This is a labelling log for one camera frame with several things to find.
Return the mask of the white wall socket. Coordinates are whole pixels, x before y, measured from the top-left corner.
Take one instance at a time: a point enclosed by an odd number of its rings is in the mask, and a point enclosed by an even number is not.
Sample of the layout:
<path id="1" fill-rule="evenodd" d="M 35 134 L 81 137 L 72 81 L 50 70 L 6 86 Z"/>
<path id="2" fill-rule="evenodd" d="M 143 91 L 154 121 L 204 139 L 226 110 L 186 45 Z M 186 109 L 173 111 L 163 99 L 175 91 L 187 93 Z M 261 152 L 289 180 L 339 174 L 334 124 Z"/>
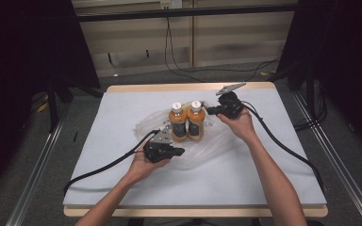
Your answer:
<path id="1" fill-rule="evenodd" d="M 183 7 L 182 0 L 160 0 L 162 9 L 180 9 Z"/>

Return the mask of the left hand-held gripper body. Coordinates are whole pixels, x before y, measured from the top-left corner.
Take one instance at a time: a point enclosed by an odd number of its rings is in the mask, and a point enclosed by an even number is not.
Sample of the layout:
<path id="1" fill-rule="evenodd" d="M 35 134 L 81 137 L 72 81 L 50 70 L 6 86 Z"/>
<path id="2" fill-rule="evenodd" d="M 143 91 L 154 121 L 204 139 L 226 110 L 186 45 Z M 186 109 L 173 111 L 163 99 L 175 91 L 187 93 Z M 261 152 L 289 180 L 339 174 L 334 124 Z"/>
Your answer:
<path id="1" fill-rule="evenodd" d="M 172 146 L 171 133 L 168 128 L 159 130 L 143 146 L 145 157 L 152 163 L 158 163 L 164 159 L 171 159 L 177 155 Z"/>

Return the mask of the person's right hand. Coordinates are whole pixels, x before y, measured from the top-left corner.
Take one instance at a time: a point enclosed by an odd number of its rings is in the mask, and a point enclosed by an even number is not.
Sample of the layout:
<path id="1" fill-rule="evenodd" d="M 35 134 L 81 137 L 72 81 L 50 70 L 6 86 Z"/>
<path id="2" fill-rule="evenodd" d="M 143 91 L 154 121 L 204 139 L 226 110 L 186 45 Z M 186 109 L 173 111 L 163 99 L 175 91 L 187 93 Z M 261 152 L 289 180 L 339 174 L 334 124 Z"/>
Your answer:
<path id="1" fill-rule="evenodd" d="M 259 141 L 253 126 L 252 116 L 246 108 L 244 108 L 235 119 L 229 119 L 223 114 L 218 114 L 217 117 L 228 125 L 232 132 L 248 146 L 252 146 Z"/>

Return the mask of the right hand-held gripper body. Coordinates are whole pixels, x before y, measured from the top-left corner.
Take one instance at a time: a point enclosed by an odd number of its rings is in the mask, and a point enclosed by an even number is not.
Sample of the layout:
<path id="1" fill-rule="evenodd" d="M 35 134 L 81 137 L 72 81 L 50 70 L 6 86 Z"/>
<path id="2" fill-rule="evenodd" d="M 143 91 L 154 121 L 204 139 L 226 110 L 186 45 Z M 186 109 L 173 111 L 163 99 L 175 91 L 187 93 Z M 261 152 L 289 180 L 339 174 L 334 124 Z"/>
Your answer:
<path id="1" fill-rule="evenodd" d="M 228 119 L 236 119 L 243 109 L 241 100 L 234 92 L 235 89 L 245 86 L 246 83 L 238 83 L 228 86 L 223 86 L 216 95 L 219 97 L 218 102 L 221 105 L 220 113 Z"/>

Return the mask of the orange drink bottle white cap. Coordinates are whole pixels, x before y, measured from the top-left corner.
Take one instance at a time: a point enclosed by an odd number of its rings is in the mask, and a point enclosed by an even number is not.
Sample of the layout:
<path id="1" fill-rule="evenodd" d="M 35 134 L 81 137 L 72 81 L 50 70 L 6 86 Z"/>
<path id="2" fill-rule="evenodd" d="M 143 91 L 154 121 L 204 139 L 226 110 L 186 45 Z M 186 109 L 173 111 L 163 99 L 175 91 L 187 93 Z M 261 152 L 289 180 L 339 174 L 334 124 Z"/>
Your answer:
<path id="1" fill-rule="evenodd" d="M 173 141 L 182 142 L 187 137 L 187 112 L 180 103 L 173 103 L 169 112 Z"/>
<path id="2" fill-rule="evenodd" d="M 188 110 L 188 134 L 193 140 L 200 140 L 204 133 L 206 113 L 200 101 L 192 101 Z"/>

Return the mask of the clear printed plastic bag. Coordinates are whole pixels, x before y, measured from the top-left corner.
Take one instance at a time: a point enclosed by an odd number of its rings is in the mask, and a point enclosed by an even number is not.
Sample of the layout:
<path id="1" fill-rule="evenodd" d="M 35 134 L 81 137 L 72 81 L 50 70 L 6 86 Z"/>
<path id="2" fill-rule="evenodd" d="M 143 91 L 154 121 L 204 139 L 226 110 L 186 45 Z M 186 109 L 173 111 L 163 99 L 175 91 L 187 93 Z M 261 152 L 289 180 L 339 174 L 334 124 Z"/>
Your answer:
<path id="1" fill-rule="evenodd" d="M 201 101 L 203 110 L 206 113 L 204 120 L 204 133 L 200 140 L 193 140 L 189 137 L 187 119 L 187 137 L 182 142 L 173 141 L 175 148 L 183 148 L 185 152 L 174 159 L 175 167 L 180 170 L 190 170 L 196 168 L 209 159 L 224 153 L 228 141 L 235 137 L 230 129 L 222 123 L 216 116 L 210 116 L 206 108 L 213 106 L 212 103 Z M 156 129 L 168 128 L 172 137 L 172 127 L 169 121 L 170 108 L 154 112 L 143 120 L 139 121 L 134 128 L 134 135 L 137 139 L 142 139 L 149 132 Z"/>

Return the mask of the black horizontal bar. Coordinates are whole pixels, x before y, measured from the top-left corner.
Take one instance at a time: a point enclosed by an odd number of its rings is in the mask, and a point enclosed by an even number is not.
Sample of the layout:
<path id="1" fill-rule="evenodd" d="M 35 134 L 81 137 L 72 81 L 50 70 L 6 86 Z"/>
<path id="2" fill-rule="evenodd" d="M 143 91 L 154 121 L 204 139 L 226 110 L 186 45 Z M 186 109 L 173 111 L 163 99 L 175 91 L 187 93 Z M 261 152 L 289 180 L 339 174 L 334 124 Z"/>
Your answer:
<path id="1" fill-rule="evenodd" d="M 268 12 L 295 11 L 298 9 L 298 6 L 299 6 L 298 4 L 281 4 L 281 5 L 259 5 L 259 6 L 220 7 L 220 8 L 158 9 L 158 10 L 143 10 L 143 11 L 116 12 L 116 13 L 87 13 L 87 14 L 78 14 L 75 16 L 75 19 L 80 23 L 85 23 L 85 22 L 139 20 L 139 19 L 156 19 L 156 18 L 189 17 L 189 16 L 268 13 Z"/>

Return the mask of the black metal stand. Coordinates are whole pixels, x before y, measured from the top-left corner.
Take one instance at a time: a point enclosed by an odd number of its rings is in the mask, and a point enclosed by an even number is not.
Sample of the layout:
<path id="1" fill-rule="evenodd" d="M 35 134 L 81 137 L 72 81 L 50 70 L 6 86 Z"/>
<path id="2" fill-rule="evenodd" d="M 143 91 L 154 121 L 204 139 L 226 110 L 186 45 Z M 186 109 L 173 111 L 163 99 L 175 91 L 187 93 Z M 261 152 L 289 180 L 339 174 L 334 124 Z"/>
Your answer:
<path id="1" fill-rule="evenodd" d="M 70 92 L 67 81 L 59 77 L 50 77 L 47 83 L 47 97 L 50 114 L 50 133 L 56 129 L 59 116 L 57 109 L 57 98 L 64 104 L 70 103 L 74 96 Z"/>

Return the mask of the person's left hand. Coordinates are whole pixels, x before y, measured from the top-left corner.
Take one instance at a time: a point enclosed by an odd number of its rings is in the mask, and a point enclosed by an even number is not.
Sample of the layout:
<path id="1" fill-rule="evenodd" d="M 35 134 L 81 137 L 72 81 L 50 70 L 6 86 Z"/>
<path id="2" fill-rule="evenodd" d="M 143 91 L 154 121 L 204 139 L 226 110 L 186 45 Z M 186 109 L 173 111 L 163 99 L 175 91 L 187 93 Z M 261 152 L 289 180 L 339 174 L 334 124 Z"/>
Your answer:
<path id="1" fill-rule="evenodd" d="M 134 185 L 148 177 L 154 170 L 164 167 L 170 159 L 164 159 L 157 163 L 150 162 L 142 151 L 135 153 L 133 161 L 124 176 L 127 183 Z"/>

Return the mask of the black curtain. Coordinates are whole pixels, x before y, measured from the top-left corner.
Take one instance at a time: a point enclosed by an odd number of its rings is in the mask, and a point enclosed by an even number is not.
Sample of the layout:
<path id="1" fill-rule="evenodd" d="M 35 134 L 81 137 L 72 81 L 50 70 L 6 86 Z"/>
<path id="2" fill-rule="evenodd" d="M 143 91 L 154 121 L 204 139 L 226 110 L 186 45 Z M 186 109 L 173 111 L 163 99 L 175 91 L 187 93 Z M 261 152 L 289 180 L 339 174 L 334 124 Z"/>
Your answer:
<path id="1" fill-rule="evenodd" d="M 362 136 L 362 0 L 297 0 L 277 72 L 298 89 L 311 74 Z"/>
<path id="2" fill-rule="evenodd" d="M 0 0 L 0 176 L 35 94 L 99 86 L 72 0 Z"/>

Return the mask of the aluminium floor rail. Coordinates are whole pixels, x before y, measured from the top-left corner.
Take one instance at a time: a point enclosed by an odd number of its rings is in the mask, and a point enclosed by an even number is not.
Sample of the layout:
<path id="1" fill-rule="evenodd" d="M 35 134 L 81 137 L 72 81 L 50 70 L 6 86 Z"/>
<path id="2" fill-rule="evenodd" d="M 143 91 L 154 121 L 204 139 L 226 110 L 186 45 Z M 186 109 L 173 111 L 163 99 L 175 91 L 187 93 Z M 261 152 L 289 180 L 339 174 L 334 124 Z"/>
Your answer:
<path id="1" fill-rule="evenodd" d="M 339 157 L 337 150 L 330 141 L 329 137 L 326 135 L 321 125 L 318 122 L 315 122 L 311 127 L 311 131 L 315 135 L 316 139 L 320 143 L 322 149 L 324 150 L 330 164 L 333 166 L 334 171 L 337 174 L 339 181 L 343 184 L 345 190 L 349 194 L 351 200 L 353 201 L 356 209 L 362 217 L 362 190 L 354 180 L 351 173 L 348 171 L 344 165 L 342 159 Z"/>
<path id="2" fill-rule="evenodd" d="M 59 114 L 59 119 L 57 125 L 54 127 L 53 131 L 49 134 L 48 138 L 46 139 L 43 149 L 41 150 L 41 154 L 39 159 L 34 166 L 30 177 L 23 189 L 23 192 L 16 202 L 9 218 L 6 223 L 6 226 L 22 226 L 25 215 L 28 211 L 30 204 L 35 196 L 37 191 L 38 184 L 40 183 L 41 177 L 43 172 L 46 168 L 46 165 L 49 161 L 50 155 L 52 154 L 57 141 L 58 137 L 61 133 L 63 123 L 68 116 L 70 106 L 65 105 Z"/>

